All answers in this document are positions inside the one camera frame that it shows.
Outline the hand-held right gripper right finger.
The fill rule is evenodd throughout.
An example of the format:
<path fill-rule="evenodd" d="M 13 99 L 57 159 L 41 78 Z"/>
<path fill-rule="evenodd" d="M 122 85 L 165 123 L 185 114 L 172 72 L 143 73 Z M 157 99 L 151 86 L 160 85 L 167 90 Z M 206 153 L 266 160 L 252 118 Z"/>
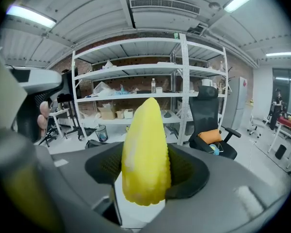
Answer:
<path fill-rule="evenodd" d="M 256 233 L 288 195 L 234 160 L 170 144 L 172 185 L 147 233 Z"/>

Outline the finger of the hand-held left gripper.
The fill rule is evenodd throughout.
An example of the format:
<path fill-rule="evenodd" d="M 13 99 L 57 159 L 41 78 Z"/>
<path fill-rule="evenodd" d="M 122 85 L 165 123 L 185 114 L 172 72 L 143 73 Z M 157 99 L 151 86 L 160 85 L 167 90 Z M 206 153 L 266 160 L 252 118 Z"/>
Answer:
<path fill-rule="evenodd" d="M 61 74 L 50 69 L 8 67 L 18 84 L 28 95 L 46 94 L 46 99 L 60 92 L 64 86 Z"/>

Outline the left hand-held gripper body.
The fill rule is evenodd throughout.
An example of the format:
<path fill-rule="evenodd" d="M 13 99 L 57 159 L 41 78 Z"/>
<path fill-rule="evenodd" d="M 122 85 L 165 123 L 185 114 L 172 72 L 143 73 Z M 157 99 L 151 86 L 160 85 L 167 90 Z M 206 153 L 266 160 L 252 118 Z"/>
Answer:
<path fill-rule="evenodd" d="M 28 95 L 16 115 L 17 132 L 32 143 L 36 143 L 42 138 L 37 118 L 40 115 L 40 104 L 44 101 L 47 101 L 49 105 L 45 94 Z"/>

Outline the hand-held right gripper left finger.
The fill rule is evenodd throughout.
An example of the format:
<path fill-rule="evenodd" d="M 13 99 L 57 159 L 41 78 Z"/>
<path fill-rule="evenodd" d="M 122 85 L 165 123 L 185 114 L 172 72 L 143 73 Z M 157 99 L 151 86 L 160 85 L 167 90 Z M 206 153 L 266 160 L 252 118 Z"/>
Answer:
<path fill-rule="evenodd" d="M 58 170 L 88 214 L 90 233 L 124 233 L 117 206 L 115 181 L 121 171 L 122 142 L 53 155 L 67 160 Z"/>

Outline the yellow corn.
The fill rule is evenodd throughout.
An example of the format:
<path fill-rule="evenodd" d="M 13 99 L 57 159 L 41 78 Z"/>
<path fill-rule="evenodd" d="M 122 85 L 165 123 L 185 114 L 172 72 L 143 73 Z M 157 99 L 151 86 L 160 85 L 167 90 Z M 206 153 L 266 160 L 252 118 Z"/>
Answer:
<path fill-rule="evenodd" d="M 121 160 L 125 198 L 140 206 L 158 204 L 171 187 L 170 160 L 160 106 L 148 98 L 135 111 Z"/>

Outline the person's left hand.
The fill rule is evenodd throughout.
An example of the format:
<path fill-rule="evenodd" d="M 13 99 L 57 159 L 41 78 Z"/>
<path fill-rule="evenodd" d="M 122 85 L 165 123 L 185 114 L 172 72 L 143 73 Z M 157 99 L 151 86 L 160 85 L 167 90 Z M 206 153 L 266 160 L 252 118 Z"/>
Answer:
<path fill-rule="evenodd" d="M 47 101 L 40 104 L 40 115 L 37 118 L 37 123 L 40 128 L 41 137 L 44 137 L 48 126 L 49 105 Z"/>

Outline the white desk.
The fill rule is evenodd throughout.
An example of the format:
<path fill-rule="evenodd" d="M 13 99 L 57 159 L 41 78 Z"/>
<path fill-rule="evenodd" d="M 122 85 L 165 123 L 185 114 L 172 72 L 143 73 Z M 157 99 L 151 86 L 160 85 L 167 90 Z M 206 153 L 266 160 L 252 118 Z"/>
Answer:
<path fill-rule="evenodd" d="M 57 111 L 57 112 L 52 112 L 52 113 L 49 114 L 49 117 L 50 117 L 50 118 L 51 118 L 51 117 L 53 118 L 53 120 L 54 120 L 54 122 L 55 122 L 55 125 L 56 125 L 56 128 L 57 128 L 58 133 L 59 133 L 59 135 L 60 135 L 61 138 L 63 138 L 64 135 L 63 135 L 62 130 L 61 130 L 61 128 L 60 128 L 60 125 L 59 125 L 59 123 L 58 123 L 57 116 L 58 116 L 58 115 L 62 115 L 62 114 L 66 114 L 66 115 L 67 115 L 68 122 L 69 122 L 69 126 L 70 126 L 70 128 L 73 130 L 73 129 L 74 129 L 74 128 L 73 128 L 73 123 L 72 123 L 72 121 L 71 121 L 70 113 L 69 113 L 69 109 L 68 109 L 68 108 L 66 108 L 66 109 L 62 109 L 62 110 L 59 110 L 59 111 Z"/>

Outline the black mesh wastebasket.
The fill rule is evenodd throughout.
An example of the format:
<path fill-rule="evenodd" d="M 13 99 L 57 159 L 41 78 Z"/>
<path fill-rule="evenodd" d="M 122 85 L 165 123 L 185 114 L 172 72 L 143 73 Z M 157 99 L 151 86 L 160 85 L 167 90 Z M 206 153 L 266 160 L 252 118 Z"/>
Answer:
<path fill-rule="evenodd" d="M 100 142 L 106 142 L 108 140 L 108 134 L 105 125 L 99 124 L 96 126 L 95 133 Z"/>

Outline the clear plastic bag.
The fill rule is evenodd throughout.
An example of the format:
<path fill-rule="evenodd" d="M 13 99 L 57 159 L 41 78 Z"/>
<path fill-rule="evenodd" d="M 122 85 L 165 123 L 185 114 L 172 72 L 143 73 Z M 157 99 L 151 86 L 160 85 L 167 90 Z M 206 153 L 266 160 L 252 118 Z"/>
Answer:
<path fill-rule="evenodd" d="M 100 82 L 93 90 L 93 96 L 98 97 L 105 97 L 105 96 L 112 96 L 115 90 L 112 89 L 110 86 L 105 84 L 104 82 Z"/>

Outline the large cardboard box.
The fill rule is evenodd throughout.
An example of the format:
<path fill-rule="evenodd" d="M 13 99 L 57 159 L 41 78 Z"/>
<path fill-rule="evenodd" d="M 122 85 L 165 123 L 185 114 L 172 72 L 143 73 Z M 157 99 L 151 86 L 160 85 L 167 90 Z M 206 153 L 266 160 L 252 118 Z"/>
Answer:
<path fill-rule="evenodd" d="M 113 120 L 116 118 L 114 107 L 98 107 L 100 116 L 103 120 Z"/>

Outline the orange cushion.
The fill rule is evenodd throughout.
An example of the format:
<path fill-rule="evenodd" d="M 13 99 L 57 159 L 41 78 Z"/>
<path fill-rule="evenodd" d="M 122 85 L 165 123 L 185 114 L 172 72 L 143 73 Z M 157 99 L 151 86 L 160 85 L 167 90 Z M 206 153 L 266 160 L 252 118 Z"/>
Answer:
<path fill-rule="evenodd" d="M 222 141 L 220 131 L 218 129 L 201 132 L 198 137 L 208 145 Z"/>

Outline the black cylindrical bin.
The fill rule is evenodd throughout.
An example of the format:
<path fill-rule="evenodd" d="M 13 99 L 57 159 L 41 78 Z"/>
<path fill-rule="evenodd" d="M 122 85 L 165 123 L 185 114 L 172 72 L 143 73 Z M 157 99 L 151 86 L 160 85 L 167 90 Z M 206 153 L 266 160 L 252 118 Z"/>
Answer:
<path fill-rule="evenodd" d="M 278 160 L 281 160 L 283 155 L 285 154 L 287 148 L 284 146 L 284 145 L 280 145 L 275 153 L 275 157 L 278 159 Z"/>

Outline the blue plastic pile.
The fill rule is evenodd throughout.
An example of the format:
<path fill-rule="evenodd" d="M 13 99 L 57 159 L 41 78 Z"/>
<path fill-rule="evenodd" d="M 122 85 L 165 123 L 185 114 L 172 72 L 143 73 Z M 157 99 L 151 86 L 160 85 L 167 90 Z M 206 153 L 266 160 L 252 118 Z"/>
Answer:
<path fill-rule="evenodd" d="M 127 90 L 123 87 L 122 84 L 120 85 L 120 89 L 119 89 L 119 90 L 114 90 L 114 91 L 113 91 L 113 95 L 114 95 L 114 96 L 119 96 L 119 95 L 128 95 L 128 94 L 130 94 L 130 92 L 127 91 Z"/>

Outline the white swivel chair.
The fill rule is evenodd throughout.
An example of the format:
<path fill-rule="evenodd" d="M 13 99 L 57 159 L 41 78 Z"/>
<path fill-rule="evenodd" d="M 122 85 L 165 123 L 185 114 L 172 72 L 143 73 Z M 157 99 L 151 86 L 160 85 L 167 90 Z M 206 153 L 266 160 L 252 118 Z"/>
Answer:
<path fill-rule="evenodd" d="M 253 115 L 250 116 L 249 126 L 247 132 L 249 135 L 256 135 L 257 138 L 261 137 L 262 131 L 265 129 L 265 123 L 259 118 L 255 118 Z"/>

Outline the wide white metal shelf rack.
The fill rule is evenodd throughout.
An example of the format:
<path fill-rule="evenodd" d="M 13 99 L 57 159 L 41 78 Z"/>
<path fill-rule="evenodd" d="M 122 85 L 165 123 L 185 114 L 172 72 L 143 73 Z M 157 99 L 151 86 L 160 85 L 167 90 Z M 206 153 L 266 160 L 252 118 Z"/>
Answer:
<path fill-rule="evenodd" d="M 181 53 L 182 53 L 182 64 L 176 65 L 172 63 L 158 63 L 158 64 L 139 64 L 139 65 L 128 65 L 122 67 L 112 67 L 107 69 L 101 69 L 97 71 L 90 71 L 86 74 L 82 74 L 79 76 L 75 76 L 75 60 L 79 59 L 80 57 L 90 54 L 94 51 L 102 50 L 104 48 L 110 48 L 112 46 L 121 46 L 123 44 L 135 44 L 140 42 L 163 42 L 163 43 L 175 43 L 176 45 L 181 46 Z M 79 102 L 90 102 L 90 101 L 102 101 L 102 100 L 122 100 L 122 99 L 141 99 L 141 98 L 149 98 L 150 94 L 129 94 L 129 95 L 101 95 L 101 96 L 94 96 L 90 98 L 83 98 L 78 99 L 76 95 L 76 87 L 78 86 L 75 84 L 75 81 L 78 80 L 82 82 L 83 80 L 108 80 L 108 79 L 115 79 L 115 78 L 124 78 L 124 77 L 137 77 L 137 76 L 157 76 L 157 75 L 166 75 L 167 71 L 170 71 L 170 75 L 175 75 L 176 72 L 182 74 L 183 78 L 183 91 L 182 93 L 158 93 L 153 94 L 155 98 L 175 98 L 175 97 L 182 97 L 183 104 L 181 109 L 181 118 L 180 118 L 180 129 L 178 133 L 178 141 L 177 144 L 183 144 L 183 136 L 185 133 L 185 127 L 187 123 L 186 112 L 188 107 L 188 100 L 189 100 L 189 55 L 188 55 L 188 41 L 186 35 L 183 33 L 179 34 L 178 39 L 174 38 L 159 38 L 159 37 L 146 37 L 146 38 L 133 38 L 133 39 L 126 39 L 111 42 L 105 45 L 101 45 L 87 51 L 84 51 L 80 54 L 76 54 L 75 52 L 72 53 L 72 63 L 71 63 L 71 71 L 72 71 L 72 87 L 73 87 L 73 96 L 74 96 L 74 104 L 75 104 L 75 111 L 79 121 L 80 128 L 82 130 L 83 136 L 85 139 L 88 139 L 88 135 L 86 134 L 83 122 L 81 120 L 81 114 L 79 111 Z"/>

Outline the black mesh office chair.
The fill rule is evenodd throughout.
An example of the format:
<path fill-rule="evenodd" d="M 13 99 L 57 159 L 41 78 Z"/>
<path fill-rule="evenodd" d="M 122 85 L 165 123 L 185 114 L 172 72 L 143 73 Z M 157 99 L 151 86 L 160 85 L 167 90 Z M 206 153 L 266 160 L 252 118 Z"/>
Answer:
<path fill-rule="evenodd" d="M 215 129 L 219 130 L 219 100 L 217 89 L 212 86 L 200 86 L 198 95 L 196 97 L 189 98 L 189 106 L 194 122 L 194 133 L 189 139 L 189 146 L 191 148 L 211 154 L 210 146 L 206 144 L 201 138 L 199 138 L 198 135 L 201 132 Z M 233 135 L 237 138 L 240 138 L 241 134 L 231 128 L 225 128 L 225 130 L 228 132 L 228 135 L 225 137 L 225 139 L 220 141 L 224 151 L 219 153 L 219 156 L 234 160 L 237 156 L 237 152 L 228 143 L 228 141 Z"/>

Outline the grey refrigerator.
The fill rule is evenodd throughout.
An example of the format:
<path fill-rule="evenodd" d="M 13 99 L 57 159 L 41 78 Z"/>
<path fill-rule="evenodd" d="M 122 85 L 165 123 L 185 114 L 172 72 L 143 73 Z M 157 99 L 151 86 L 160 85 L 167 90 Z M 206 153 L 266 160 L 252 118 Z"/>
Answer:
<path fill-rule="evenodd" d="M 230 104 L 234 111 L 231 128 L 237 130 L 241 125 L 244 107 L 247 100 L 247 79 L 243 77 L 232 78 L 230 86 L 232 89 Z"/>

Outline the narrow white metal shelf rack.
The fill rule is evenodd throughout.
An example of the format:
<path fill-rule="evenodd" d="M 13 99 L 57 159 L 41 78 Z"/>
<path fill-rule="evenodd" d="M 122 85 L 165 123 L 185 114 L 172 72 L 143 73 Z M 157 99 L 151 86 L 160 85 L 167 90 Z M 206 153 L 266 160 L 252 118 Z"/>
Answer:
<path fill-rule="evenodd" d="M 189 46 L 193 46 L 196 48 L 203 48 L 208 51 L 215 52 L 219 55 L 222 55 L 224 58 L 225 67 L 227 67 L 227 57 L 226 57 L 226 49 L 222 48 L 222 50 L 217 50 L 215 48 L 199 44 L 196 42 L 187 41 L 186 35 L 183 33 L 179 34 L 179 41 L 181 46 L 181 57 L 182 64 L 178 65 L 177 71 L 171 75 L 172 88 L 176 87 L 176 75 L 182 77 L 182 107 L 179 109 L 177 115 L 180 115 L 180 125 L 178 131 L 178 145 L 182 145 L 183 142 L 187 140 L 185 136 L 186 124 L 188 121 L 187 112 L 189 108 L 189 97 L 194 97 L 196 93 L 190 93 L 190 76 L 192 76 L 191 72 L 196 72 L 198 77 L 206 78 L 212 76 L 223 76 L 225 77 L 225 92 L 228 90 L 228 70 L 223 71 L 214 70 L 211 68 L 203 68 L 203 67 L 194 67 L 189 63 Z"/>

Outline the white ceiling air vent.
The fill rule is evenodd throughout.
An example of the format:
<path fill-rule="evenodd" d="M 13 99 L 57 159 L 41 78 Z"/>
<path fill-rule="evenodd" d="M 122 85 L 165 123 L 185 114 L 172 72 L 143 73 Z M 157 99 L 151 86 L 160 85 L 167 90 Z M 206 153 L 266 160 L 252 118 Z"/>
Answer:
<path fill-rule="evenodd" d="M 179 0 L 129 0 L 130 8 L 167 8 L 200 15 L 196 5 Z"/>

